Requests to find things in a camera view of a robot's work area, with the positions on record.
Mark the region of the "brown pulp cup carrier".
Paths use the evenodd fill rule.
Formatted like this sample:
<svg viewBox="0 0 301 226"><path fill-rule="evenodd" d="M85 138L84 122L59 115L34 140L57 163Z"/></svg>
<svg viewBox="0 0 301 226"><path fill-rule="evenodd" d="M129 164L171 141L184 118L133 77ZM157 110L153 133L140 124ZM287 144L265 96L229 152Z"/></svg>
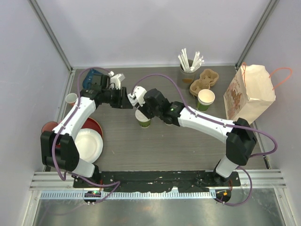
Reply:
<svg viewBox="0 0 301 226"><path fill-rule="evenodd" d="M219 79L219 74L211 69L205 69L199 79L193 81L190 85L189 92L194 97L198 96L198 93L203 89L210 89L216 84Z"/></svg>

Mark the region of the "bear print paper bag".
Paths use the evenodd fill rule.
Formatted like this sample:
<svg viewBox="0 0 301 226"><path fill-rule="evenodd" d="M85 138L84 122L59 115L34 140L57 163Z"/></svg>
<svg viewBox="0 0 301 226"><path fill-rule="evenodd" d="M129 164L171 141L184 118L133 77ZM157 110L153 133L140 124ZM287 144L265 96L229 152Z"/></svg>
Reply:
<svg viewBox="0 0 301 226"><path fill-rule="evenodd" d="M280 70L288 70L289 74L273 85L271 76ZM288 67L268 73L263 65L247 66L242 63L223 95L227 119L237 121L243 118L249 124L253 123L275 102L275 89L286 82L292 73Z"/></svg>

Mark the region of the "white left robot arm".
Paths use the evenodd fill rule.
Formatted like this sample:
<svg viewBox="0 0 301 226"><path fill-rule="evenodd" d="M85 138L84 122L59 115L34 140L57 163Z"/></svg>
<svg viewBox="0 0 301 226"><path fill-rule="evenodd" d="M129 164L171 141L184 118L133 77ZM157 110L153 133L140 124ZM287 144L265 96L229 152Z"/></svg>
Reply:
<svg viewBox="0 0 301 226"><path fill-rule="evenodd" d="M101 104L112 108L131 109L126 87L121 86L123 74L101 75L89 89L82 89L67 116L52 130L40 136L42 163L58 171L65 170L84 177L84 183L94 188L100 176L95 165L81 159L75 139L88 117Z"/></svg>

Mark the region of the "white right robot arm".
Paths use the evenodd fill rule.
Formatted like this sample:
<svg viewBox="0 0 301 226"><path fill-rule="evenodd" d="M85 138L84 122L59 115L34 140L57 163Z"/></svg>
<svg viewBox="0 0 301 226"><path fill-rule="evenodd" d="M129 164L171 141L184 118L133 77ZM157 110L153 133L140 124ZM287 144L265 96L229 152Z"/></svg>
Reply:
<svg viewBox="0 0 301 226"><path fill-rule="evenodd" d="M212 174L216 185L225 185L238 166L247 164L257 138L246 120L242 118L237 121L224 120L186 107L182 102L169 102L157 89L146 91L143 87L137 86L134 95L138 101L137 109L146 118L158 117L167 125L195 129L226 145L226 153Z"/></svg>

